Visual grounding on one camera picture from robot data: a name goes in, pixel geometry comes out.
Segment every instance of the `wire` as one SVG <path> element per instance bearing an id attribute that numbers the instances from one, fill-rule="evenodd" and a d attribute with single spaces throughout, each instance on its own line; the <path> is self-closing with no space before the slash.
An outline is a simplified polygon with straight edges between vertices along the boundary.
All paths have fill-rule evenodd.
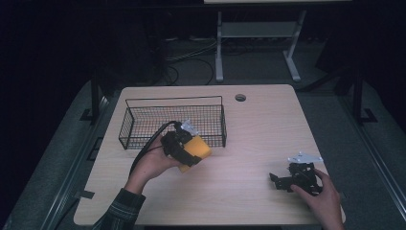
<path id="1" fill-rule="evenodd" d="M 168 77 L 168 78 L 169 78 L 169 81 L 167 81 L 167 86 L 172 86 L 172 85 L 175 85 L 176 82 L 177 82 L 178 79 L 179 79 L 179 71 L 177 71 L 177 69 L 174 68 L 173 66 L 168 66 L 168 68 L 171 69 L 171 70 L 173 70 L 173 71 L 176 73 L 176 78 L 175 78 L 174 81 L 172 81 L 172 78 L 170 77 L 170 75 L 169 75 L 168 73 L 165 74 L 165 77 Z"/>
<path id="2" fill-rule="evenodd" d="M 240 39 L 239 40 L 231 39 L 230 41 L 223 42 L 223 43 L 225 43 L 225 48 L 231 47 L 231 51 L 223 52 L 224 56 L 240 56 L 240 55 L 244 55 L 244 54 L 253 52 L 254 49 L 255 49 L 255 45 L 252 44 L 252 42 L 249 42 L 248 44 L 241 44 L 241 43 L 244 43 L 244 42 L 241 42 Z"/>
<path id="3" fill-rule="evenodd" d="M 206 52 L 209 52 L 209 51 L 213 50 L 215 48 L 216 44 L 217 44 L 217 41 L 215 39 L 213 39 L 213 40 L 214 40 L 214 42 L 212 44 L 210 44 L 209 46 L 203 47 L 203 48 L 201 48 L 201 49 L 199 49 L 197 51 L 193 51 L 193 52 L 190 52 L 190 53 L 182 55 L 182 56 L 168 57 L 167 60 L 168 61 L 176 61 L 176 60 L 180 60 L 180 59 L 184 59 L 184 58 L 191 58 L 191 57 L 202 55 L 202 54 L 204 54 Z"/>
<path id="4" fill-rule="evenodd" d="M 152 150 L 156 150 L 156 149 L 162 148 L 162 147 L 163 147 L 163 146 L 159 146 L 159 147 L 155 147 L 155 148 L 149 149 L 146 153 L 148 153 L 148 152 L 150 152 L 150 151 L 152 151 Z"/>
<path id="5" fill-rule="evenodd" d="M 137 165 L 137 163 L 141 160 L 141 158 L 143 156 L 145 156 L 147 154 L 147 152 L 149 152 L 149 147 L 151 146 L 152 142 L 155 141 L 155 139 L 158 137 L 158 135 L 161 134 L 162 131 L 164 131 L 165 128 L 167 128 L 169 125 L 182 125 L 180 122 L 176 122 L 176 121 L 170 121 L 166 124 L 163 124 L 160 128 L 158 128 L 158 130 L 151 136 L 151 138 L 149 138 L 148 142 L 143 146 L 143 148 L 140 150 L 140 152 L 138 153 L 137 157 L 135 157 L 134 162 L 132 162 L 131 165 L 131 169 L 129 171 L 129 174 L 132 173 L 132 171 L 134 170 L 135 166 Z"/>
<path id="6" fill-rule="evenodd" d="M 209 85 L 210 82 L 212 81 L 212 79 L 214 78 L 214 68 L 213 68 L 213 66 L 212 66 L 208 61 L 206 61 L 206 60 L 204 60 L 204 59 L 200 59 L 200 58 L 185 58 L 185 59 L 177 60 L 177 61 L 175 61 L 174 63 L 178 63 L 178 62 L 181 62 L 181 61 L 188 61 L 188 60 L 201 61 L 201 62 L 203 62 L 203 63 L 206 63 L 206 64 L 210 67 L 211 75 L 210 75 L 209 80 L 205 83 L 205 85 Z M 178 73 L 178 76 L 177 76 L 177 77 L 179 77 L 179 72 L 178 72 L 174 67 L 171 66 L 171 68 L 174 69 L 174 70 L 176 71 L 176 73 Z"/>

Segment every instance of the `sleeve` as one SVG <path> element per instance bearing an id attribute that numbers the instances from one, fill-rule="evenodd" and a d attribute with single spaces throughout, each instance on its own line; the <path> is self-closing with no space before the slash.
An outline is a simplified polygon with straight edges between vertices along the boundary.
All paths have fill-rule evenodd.
<path id="1" fill-rule="evenodd" d="M 120 189 L 107 212 L 93 225 L 94 230 L 133 229 L 146 197 Z"/>

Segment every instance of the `hand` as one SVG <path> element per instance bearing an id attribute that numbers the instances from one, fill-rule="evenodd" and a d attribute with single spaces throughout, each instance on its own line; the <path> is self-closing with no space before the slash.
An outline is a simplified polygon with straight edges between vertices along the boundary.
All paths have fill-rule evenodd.
<path id="1" fill-rule="evenodd" d="M 150 179 L 157 177 L 171 167 L 181 165 L 179 161 L 169 158 L 164 154 L 164 150 L 161 147 L 161 138 L 162 135 L 159 135 L 152 142 L 148 149 L 149 152 L 137 163 L 124 186 L 126 190 L 140 195 Z"/>
<path id="2" fill-rule="evenodd" d="M 290 188 L 307 203 L 324 229 L 344 229 L 341 217 L 340 195 L 335 190 L 327 174 L 317 169 L 314 172 L 322 179 L 323 183 L 323 191 L 319 195 L 310 195 L 297 185 L 292 185 Z"/>

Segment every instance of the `wire basket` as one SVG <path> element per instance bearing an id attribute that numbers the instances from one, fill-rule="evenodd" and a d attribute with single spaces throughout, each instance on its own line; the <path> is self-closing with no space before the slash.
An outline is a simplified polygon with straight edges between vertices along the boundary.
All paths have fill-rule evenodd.
<path id="1" fill-rule="evenodd" d="M 165 99 L 127 99 L 119 140 L 125 150 L 140 150 L 169 121 L 191 124 L 209 147 L 225 147 L 227 139 L 221 96 Z M 168 126 L 162 134 L 174 131 Z"/>

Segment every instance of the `table surface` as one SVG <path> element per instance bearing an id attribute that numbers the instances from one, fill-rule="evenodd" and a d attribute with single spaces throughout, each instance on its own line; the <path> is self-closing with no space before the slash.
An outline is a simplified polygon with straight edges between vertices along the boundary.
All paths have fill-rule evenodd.
<path id="1" fill-rule="evenodd" d="M 236 100 L 237 94 L 246 97 Z M 177 168 L 148 182 L 140 225 L 315 224 L 295 194 L 276 190 L 269 173 L 289 176 L 287 157 L 299 151 L 320 156 L 290 85 L 216 85 L 126 88 L 105 133 L 74 221 L 91 225 L 124 186 L 136 149 L 124 150 L 119 133 L 125 99 L 222 96 L 227 126 L 225 148 L 190 170 Z M 327 172 L 324 163 L 315 167 Z"/>

